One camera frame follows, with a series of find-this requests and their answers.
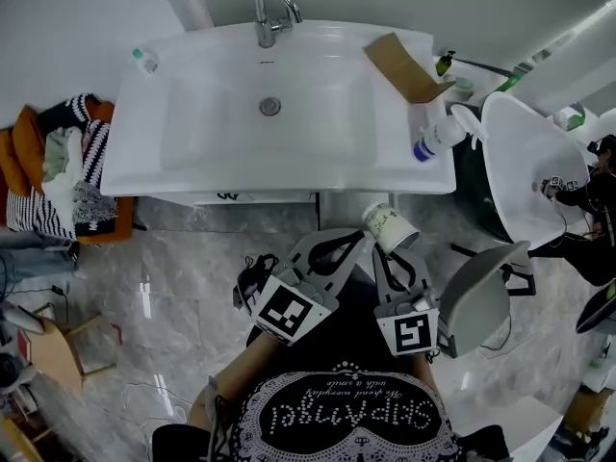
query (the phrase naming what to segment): clothing pile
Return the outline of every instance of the clothing pile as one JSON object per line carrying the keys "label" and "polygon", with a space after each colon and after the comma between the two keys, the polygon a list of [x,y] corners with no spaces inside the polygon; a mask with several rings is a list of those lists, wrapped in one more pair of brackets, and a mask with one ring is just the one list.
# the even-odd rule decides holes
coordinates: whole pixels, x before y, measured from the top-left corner
{"label": "clothing pile", "polygon": [[90,244],[130,237],[133,199],[99,190],[113,111],[80,94],[38,115],[26,106],[0,131],[9,228]]}

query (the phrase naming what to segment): spray bottle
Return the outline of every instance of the spray bottle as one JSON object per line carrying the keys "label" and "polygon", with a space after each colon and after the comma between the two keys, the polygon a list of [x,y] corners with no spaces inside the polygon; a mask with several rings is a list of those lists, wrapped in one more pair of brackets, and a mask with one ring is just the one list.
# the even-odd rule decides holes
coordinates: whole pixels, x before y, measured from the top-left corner
{"label": "spray bottle", "polygon": [[477,139],[482,142],[488,139],[487,131],[473,112],[465,106],[454,104],[451,106],[451,115],[428,127],[423,137],[415,142],[413,154],[424,163],[462,142],[467,132],[473,136],[473,150]]}

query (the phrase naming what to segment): wooden stool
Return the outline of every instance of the wooden stool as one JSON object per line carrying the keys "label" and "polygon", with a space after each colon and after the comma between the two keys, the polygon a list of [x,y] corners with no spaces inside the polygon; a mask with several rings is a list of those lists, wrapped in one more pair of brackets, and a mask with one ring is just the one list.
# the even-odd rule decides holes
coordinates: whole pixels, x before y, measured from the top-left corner
{"label": "wooden stool", "polygon": [[[45,305],[34,314],[40,313],[47,307]],[[112,364],[93,372],[84,372],[79,355],[72,342],[72,338],[85,330],[93,323],[102,318],[98,314],[91,319],[84,321],[81,325],[63,332],[57,324],[49,319],[41,318],[44,327],[44,335],[28,333],[30,340],[30,361],[41,373],[50,376],[64,387],[74,390],[81,390],[84,381],[97,374],[113,370],[116,364]]]}

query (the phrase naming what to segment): faucet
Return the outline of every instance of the faucet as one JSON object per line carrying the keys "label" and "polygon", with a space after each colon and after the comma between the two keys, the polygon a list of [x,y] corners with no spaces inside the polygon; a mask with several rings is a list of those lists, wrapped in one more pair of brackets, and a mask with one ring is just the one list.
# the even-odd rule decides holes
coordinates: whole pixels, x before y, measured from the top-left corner
{"label": "faucet", "polygon": [[293,15],[297,24],[302,21],[299,7],[293,0],[282,0],[287,9],[287,16],[283,19],[268,19],[265,0],[254,0],[254,3],[257,8],[257,18],[254,21],[254,27],[257,32],[259,46],[262,48],[271,48],[276,43],[277,33],[293,29],[291,15]]}

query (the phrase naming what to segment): paper cup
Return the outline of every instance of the paper cup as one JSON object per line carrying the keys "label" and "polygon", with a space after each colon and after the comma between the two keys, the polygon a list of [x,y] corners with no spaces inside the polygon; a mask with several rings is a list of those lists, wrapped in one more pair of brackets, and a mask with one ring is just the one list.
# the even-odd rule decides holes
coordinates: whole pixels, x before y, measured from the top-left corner
{"label": "paper cup", "polygon": [[419,229],[386,203],[369,206],[364,211],[362,219],[376,242],[387,254],[398,246],[410,248],[420,237]]}

